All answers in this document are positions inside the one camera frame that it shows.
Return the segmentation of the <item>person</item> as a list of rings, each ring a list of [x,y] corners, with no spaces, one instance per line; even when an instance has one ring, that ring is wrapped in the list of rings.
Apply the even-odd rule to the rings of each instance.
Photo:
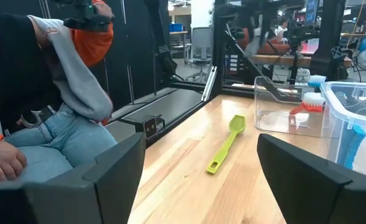
[[[0,14],[0,141],[27,159],[16,181],[48,181],[116,145],[105,127],[112,101],[90,70],[112,39],[112,25]]]
[[[280,24],[275,29],[276,37],[282,39],[284,32],[286,32],[287,30],[288,30],[288,20],[286,18],[282,18]]]

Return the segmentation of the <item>black panel with white labels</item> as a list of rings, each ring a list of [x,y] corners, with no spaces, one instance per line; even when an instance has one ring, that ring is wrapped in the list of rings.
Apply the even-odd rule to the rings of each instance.
[[[240,57],[237,54],[229,54],[226,56],[226,72],[228,75],[237,75],[240,69]]]

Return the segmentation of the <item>blue sponge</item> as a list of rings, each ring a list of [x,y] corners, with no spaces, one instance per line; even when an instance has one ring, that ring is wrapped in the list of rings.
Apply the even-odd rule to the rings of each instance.
[[[354,160],[366,132],[357,124],[345,123],[342,128],[341,141],[337,163],[348,169],[353,169]]]

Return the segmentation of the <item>person's hand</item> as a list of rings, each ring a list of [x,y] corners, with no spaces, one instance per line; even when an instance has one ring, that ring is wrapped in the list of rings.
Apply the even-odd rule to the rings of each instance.
[[[0,141],[0,180],[15,180],[27,165],[23,153],[12,144]]]
[[[92,0],[92,4],[100,15],[110,19],[113,17],[112,9],[103,0]]]

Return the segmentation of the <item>grey office chair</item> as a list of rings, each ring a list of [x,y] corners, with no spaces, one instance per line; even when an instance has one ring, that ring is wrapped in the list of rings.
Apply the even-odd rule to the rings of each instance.
[[[213,30],[211,27],[194,27],[191,36],[191,61],[199,66],[200,71],[188,77],[186,81],[201,82],[208,74],[203,68],[212,62],[213,57]]]

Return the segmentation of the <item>wooden background table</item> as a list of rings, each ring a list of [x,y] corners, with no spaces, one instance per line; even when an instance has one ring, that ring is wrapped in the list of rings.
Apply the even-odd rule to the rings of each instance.
[[[255,64],[292,66],[295,57],[293,55],[253,55],[249,59]],[[310,67],[310,65],[327,65],[327,62],[312,60],[309,56],[299,56],[297,66]]]

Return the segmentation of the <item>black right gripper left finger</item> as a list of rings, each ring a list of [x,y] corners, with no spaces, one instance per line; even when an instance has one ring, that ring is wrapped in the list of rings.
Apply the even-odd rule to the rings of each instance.
[[[127,224],[144,157],[136,133],[47,182],[0,182],[0,224]]]

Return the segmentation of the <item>silver aluminium bracket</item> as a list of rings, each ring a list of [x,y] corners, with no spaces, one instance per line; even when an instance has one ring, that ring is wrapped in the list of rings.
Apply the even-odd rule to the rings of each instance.
[[[202,102],[207,102],[209,100],[216,79],[216,75],[217,75],[217,67],[212,66],[201,97]]]

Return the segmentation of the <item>red dish brush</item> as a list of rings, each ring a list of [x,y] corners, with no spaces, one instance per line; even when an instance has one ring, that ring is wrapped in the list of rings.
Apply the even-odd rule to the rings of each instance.
[[[324,97],[320,93],[308,92],[305,93],[301,104],[290,111],[290,115],[296,115],[303,110],[307,112],[322,112]]]

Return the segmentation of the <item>blue dish brush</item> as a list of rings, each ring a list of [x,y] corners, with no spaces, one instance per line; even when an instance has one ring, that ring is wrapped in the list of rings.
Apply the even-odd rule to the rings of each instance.
[[[326,81],[326,77],[322,75],[311,75],[308,79],[308,86],[320,87]]]

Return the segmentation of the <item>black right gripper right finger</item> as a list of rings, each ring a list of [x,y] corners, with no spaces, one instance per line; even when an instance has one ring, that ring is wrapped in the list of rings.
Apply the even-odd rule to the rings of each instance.
[[[287,224],[366,224],[366,175],[269,134],[257,154]]]

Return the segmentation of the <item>green dish brush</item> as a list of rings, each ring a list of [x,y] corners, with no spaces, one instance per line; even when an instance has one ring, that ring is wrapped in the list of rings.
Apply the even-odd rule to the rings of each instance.
[[[212,161],[208,164],[206,172],[208,174],[215,174],[224,162],[225,158],[229,153],[229,149],[234,142],[236,136],[243,133],[245,130],[245,116],[235,115],[229,123],[230,135],[222,144],[221,148],[215,153]]]

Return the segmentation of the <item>translucent plastic tub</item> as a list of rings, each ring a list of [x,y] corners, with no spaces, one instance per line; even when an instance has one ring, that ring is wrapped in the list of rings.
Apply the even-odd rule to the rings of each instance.
[[[366,83],[326,82],[320,89],[326,100],[322,137],[327,139],[327,159],[337,164],[344,124],[357,124],[366,132]],[[351,170],[366,175],[366,138]]]

